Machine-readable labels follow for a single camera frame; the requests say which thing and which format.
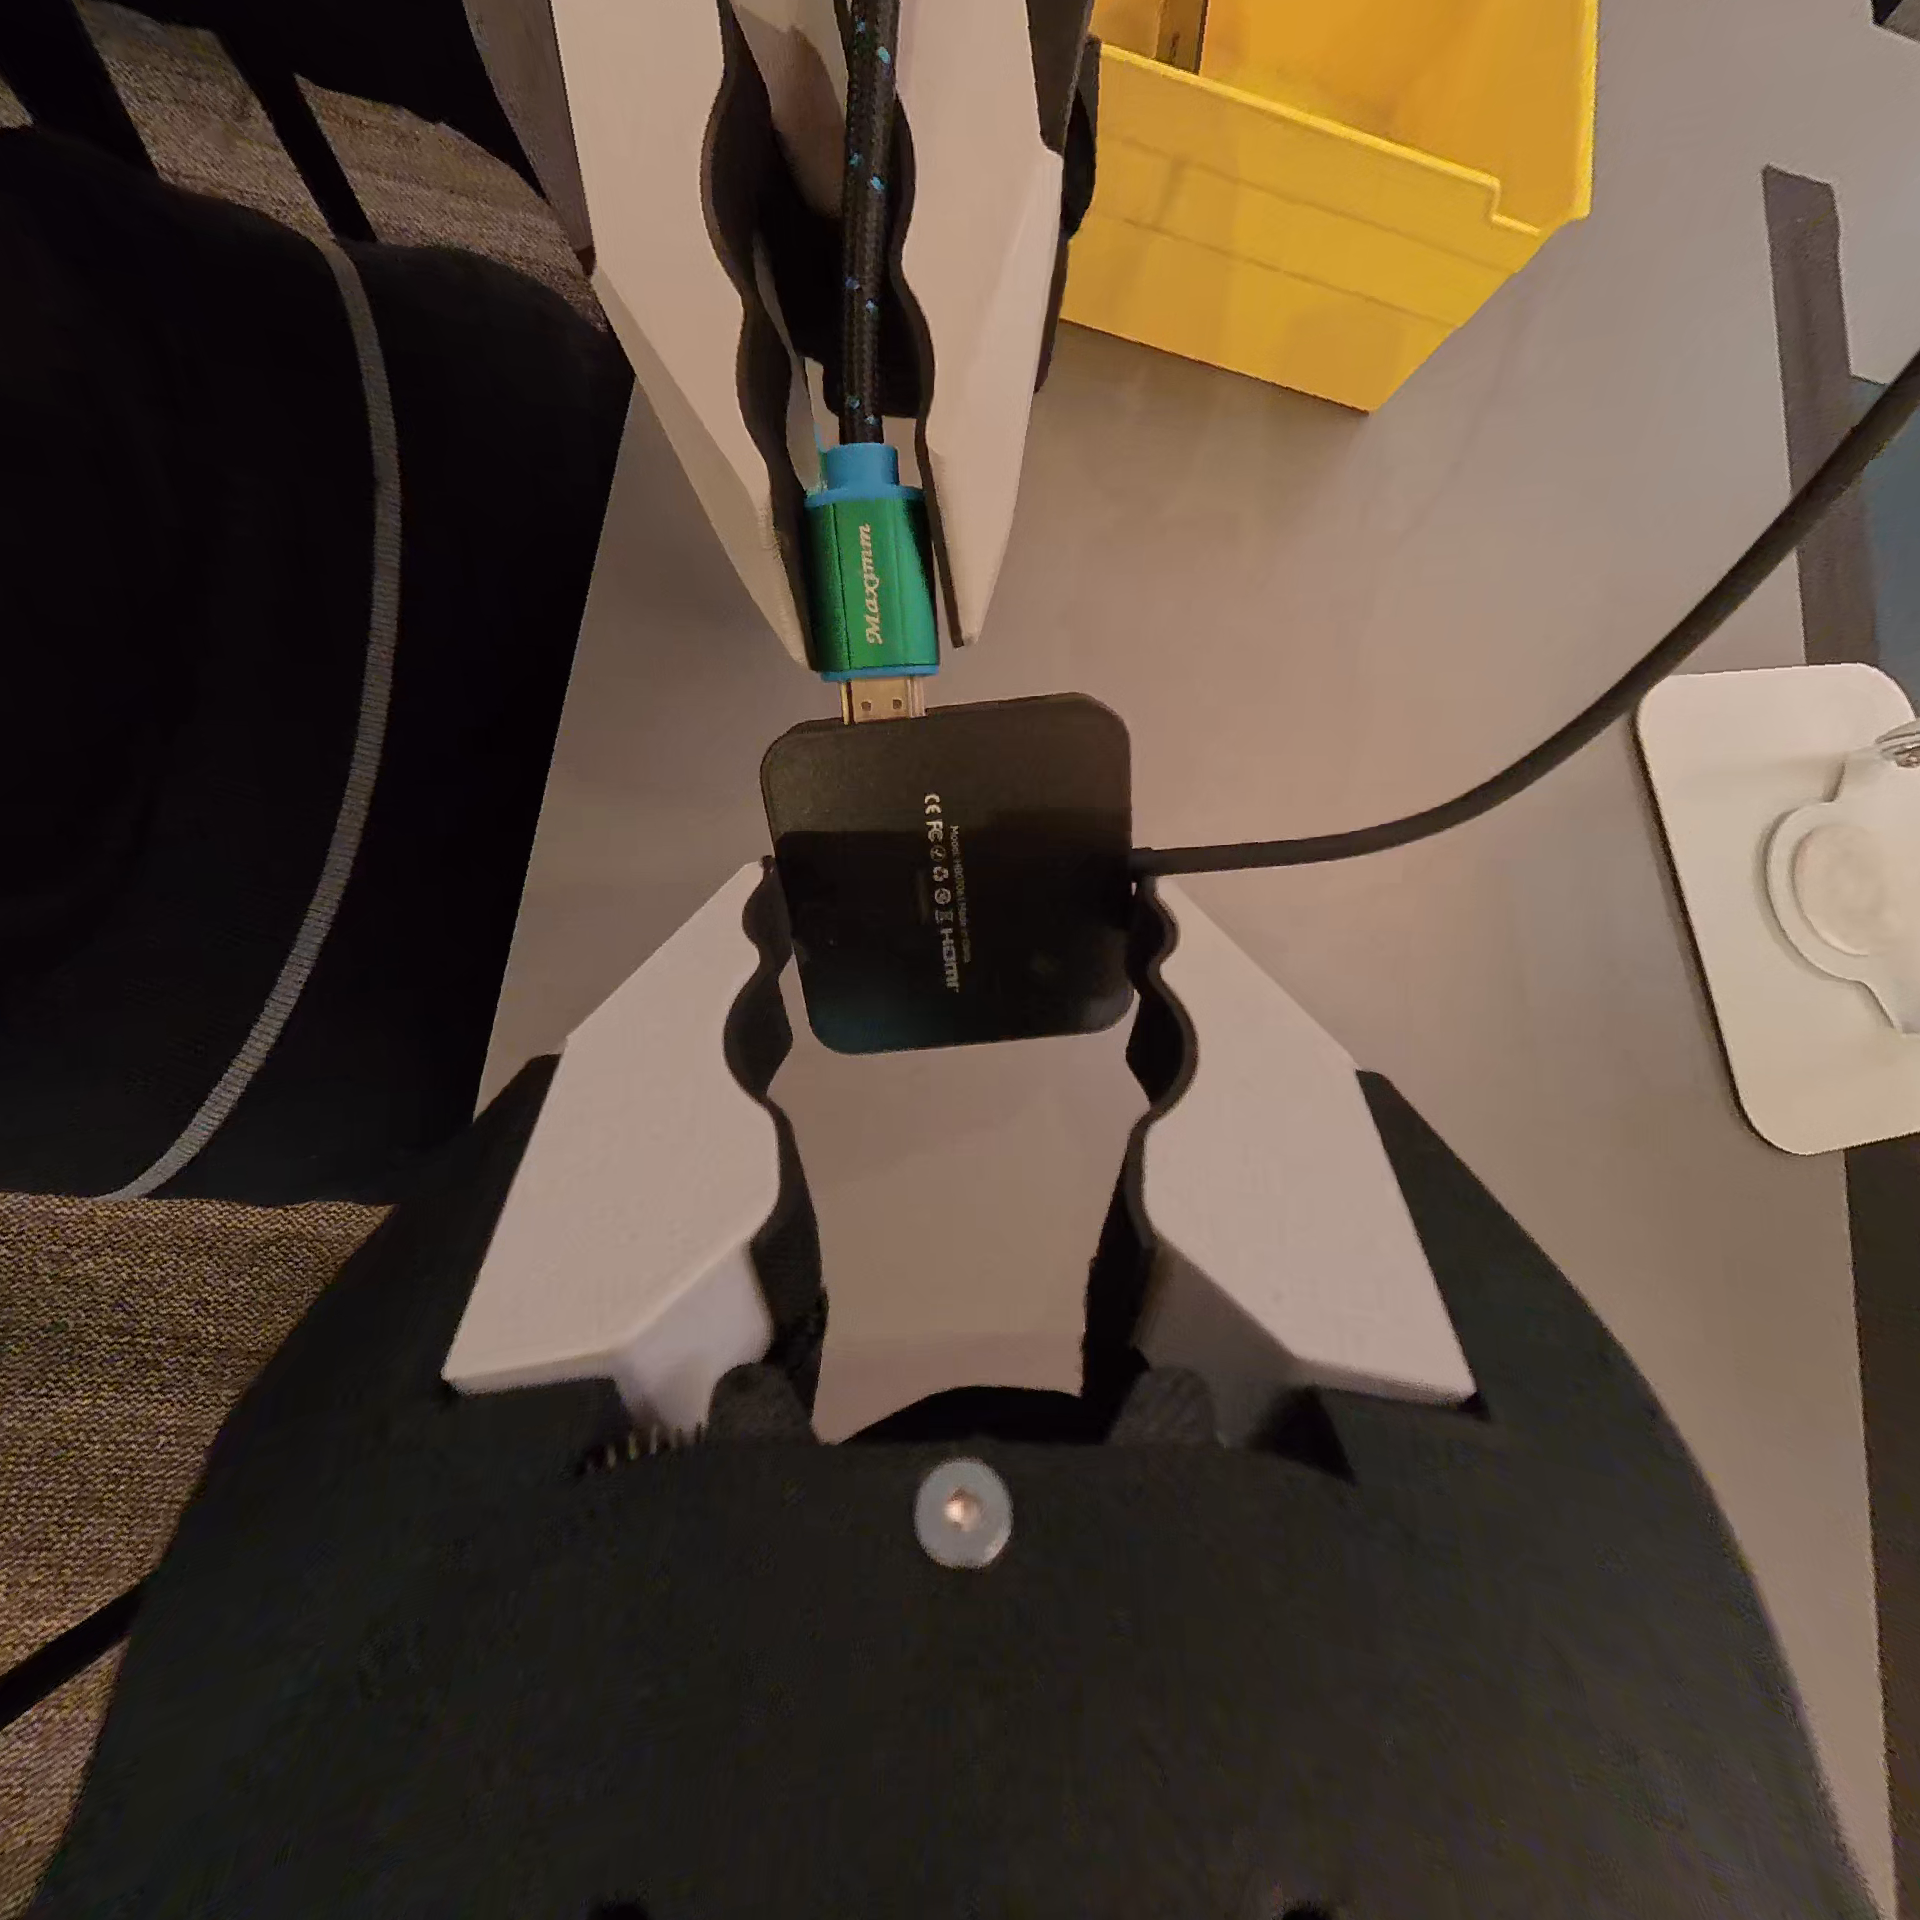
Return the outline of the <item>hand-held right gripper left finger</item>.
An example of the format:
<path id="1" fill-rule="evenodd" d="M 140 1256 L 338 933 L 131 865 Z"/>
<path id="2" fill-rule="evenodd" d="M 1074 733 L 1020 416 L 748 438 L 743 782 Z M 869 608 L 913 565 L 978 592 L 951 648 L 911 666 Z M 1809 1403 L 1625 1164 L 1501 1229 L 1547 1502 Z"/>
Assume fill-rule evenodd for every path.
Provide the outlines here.
<path id="1" fill-rule="evenodd" d="M 809 1409 L 819 1222 L 772 1084 L 794 1044 L 768 862 L 729 878 L 567 1037 L 442 1376 L 466 1394 L 610 1381 L 703 1420 L 768 1363 Z"/>

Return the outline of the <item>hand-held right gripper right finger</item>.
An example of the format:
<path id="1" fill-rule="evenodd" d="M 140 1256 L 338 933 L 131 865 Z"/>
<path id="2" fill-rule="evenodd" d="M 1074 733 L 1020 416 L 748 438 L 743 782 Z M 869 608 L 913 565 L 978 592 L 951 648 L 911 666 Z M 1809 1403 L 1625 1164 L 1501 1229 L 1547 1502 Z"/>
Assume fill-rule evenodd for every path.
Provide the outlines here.
<path id="1" fill-rule="evenodd" d="M 1146 1110 L 1089 1270 L 1085 1398 L 1187 1370 L 1217 1411 L 1305 1387 L 1469 1403 L 1354 1056 L 1171 881 L 1136 886 L 1128 953 Z"/>

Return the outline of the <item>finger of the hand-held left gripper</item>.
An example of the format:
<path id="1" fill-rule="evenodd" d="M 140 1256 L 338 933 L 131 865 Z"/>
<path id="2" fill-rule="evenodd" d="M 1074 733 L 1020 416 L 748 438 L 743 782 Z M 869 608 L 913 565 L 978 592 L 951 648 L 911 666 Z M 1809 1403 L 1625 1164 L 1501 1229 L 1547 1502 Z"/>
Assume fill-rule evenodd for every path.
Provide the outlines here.
<path id="1" fill-rule="evenodd" d="M 908 448 L 951 650 L 985 633 L 1059 317 L 1066 158 L 1090 5 L 901 8 L 893 276 L 920 382 Z"/>
<path id="2" fill-rule="evenodd" d="M 762 274 L 780 173 L 756 62 L 794 5 L 551 8 L 592 229 L 592 285 L 739 580 L 812 666 L 795 360 Z"/>

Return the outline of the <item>yellow plastic bin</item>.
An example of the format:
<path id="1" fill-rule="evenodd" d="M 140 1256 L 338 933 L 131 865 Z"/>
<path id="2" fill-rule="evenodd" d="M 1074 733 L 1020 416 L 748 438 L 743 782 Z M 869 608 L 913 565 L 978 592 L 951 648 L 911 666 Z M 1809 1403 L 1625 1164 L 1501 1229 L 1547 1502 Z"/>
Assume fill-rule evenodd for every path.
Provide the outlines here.
<path id="1" fill-rule="evenodd" d="M 1589 216 L 1597 11 L 1093 5 L 1064 321 L 1376 411 Z"/>

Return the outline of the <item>white stand with wooden board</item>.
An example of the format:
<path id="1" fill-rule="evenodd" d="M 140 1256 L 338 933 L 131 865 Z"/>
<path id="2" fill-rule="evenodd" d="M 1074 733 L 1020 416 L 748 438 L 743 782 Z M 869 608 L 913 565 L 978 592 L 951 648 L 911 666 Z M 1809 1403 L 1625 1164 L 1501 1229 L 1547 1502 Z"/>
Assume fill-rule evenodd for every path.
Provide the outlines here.
<path id="1" fill-rule="evenodd" d="M 1673 676 L 1639 754 L 1738 1104 L 1815 1156 L 1919 1132 L 1916 710 L 1868 662 Z"/>

